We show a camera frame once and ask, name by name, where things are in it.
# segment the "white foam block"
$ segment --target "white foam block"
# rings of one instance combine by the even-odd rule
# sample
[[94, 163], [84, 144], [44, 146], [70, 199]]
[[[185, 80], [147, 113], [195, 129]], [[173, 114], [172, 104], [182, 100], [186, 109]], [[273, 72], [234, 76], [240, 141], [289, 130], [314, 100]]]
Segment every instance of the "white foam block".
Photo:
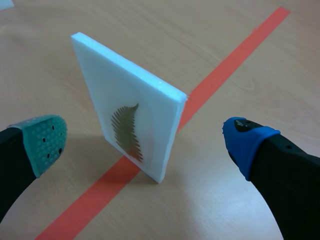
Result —
[[105, 139], [160, 183], [187, 95], [83, 33], [71, 39]]
[[0, 10], [13, 8], [15, 5], [11, 0], [0, 0]]

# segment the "fern leaf image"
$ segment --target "fern leaf image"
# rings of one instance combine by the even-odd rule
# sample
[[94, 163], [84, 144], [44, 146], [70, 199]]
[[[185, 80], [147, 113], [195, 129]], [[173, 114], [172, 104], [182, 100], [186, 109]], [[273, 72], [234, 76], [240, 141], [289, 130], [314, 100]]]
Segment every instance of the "fern leaf image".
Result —
[[116, 143], [129, 156], [142, 163], [143, 156], [139, 141], [135, 135], [135, 114], [139, 103], [135, 106], [123, 106], [118, 108], [111, 118]]

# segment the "red tape line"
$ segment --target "red tape line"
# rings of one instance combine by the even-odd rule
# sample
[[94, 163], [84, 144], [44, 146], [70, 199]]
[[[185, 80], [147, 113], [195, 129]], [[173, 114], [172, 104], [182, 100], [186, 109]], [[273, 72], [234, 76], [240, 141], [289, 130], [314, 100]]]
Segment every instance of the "red tape line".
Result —
[[[178, 131], [289, 14], [279, 7], [191, 92]], [[139, 172], [135, 164], [121, 157], [35, 240], [74, 239]]]

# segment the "wooden table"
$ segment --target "wooden table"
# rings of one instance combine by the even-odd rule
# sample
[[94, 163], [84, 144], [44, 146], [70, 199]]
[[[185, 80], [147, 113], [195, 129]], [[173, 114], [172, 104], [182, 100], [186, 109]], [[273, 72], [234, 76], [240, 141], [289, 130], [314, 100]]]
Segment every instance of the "wooden table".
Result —
[[155, 184], [140, 172], [76, 240], [280, 240], [230, 160], [232, 116], [320, 156], [320, 4], [314, 0], [14, 0], [0, 12], [0, 129], [43, 114], [68, 124], [61, 158], [15, 202], [1, 240], [33, 240], [121, 154], [103, 138], [70, 35], [83, 32], [186, 93], [275, 9], [291, 11], [177, 135]]

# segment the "green rubber fingertip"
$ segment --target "green rubber fingertip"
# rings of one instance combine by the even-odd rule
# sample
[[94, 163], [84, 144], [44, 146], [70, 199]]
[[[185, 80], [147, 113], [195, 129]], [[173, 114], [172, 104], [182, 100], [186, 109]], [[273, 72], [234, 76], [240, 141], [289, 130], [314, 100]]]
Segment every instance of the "green rubber fingertip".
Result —
[[31, 118], [9, 128], [21, 129], [23, 145], [34, 175], [39, 178], [64, 151], [67, 125], [58, 115]]

